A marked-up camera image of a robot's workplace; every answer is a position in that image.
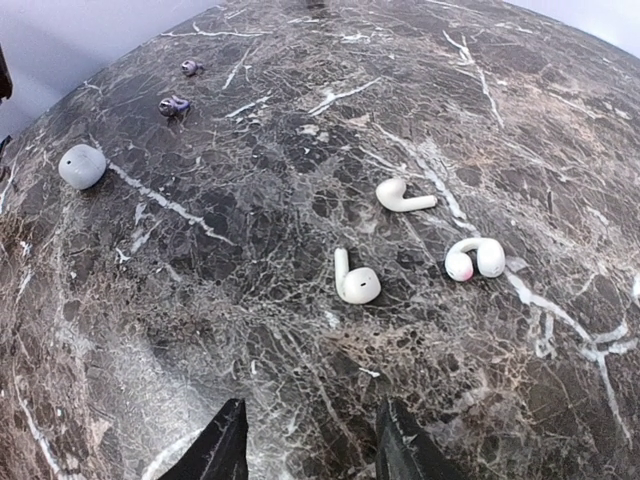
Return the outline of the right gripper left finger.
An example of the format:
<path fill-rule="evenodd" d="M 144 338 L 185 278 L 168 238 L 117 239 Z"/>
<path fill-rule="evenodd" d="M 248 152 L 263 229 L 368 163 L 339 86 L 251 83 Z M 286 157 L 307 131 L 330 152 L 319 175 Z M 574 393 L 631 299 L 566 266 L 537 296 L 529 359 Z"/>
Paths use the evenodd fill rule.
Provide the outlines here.
<path fill-rule="evenodd" d="M 229 399 L 160 480 L 248 480 L 244 399 Z"/>

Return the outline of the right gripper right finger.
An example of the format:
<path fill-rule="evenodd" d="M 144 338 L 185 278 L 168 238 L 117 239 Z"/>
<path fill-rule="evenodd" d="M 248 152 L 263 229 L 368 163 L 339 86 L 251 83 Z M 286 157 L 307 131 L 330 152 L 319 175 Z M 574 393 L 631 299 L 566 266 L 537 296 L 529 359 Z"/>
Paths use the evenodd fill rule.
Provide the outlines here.
<path fill-rule="evenodd" d="M 465 478 L 399 399 L 387 398 L 381 403 L 376 415 L 376 437 L 377 479 Z"/>

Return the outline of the white stem earbud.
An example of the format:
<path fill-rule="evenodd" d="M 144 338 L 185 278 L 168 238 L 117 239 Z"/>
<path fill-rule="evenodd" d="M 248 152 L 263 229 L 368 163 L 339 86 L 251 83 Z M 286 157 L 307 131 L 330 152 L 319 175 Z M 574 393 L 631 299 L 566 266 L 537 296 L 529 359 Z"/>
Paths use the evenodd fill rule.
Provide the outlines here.
<path fill-rule="evenodd" d="M 391 178 L 381 182 L 375 190 L 380 204 L 392 212 L 412 212 L 433 208 L 438 199 L 434 195 L 406 198 L 406 182 L 401 178 Z"/>
<path fill-rule="evenodd" d="M 344 302 L 362 305 L 373 301 L 380 295 L 381 283 L 376 272 L 369 267 L 351 270 L 346 249 L 335 249 L 334 267 L 336 291 Z"/>

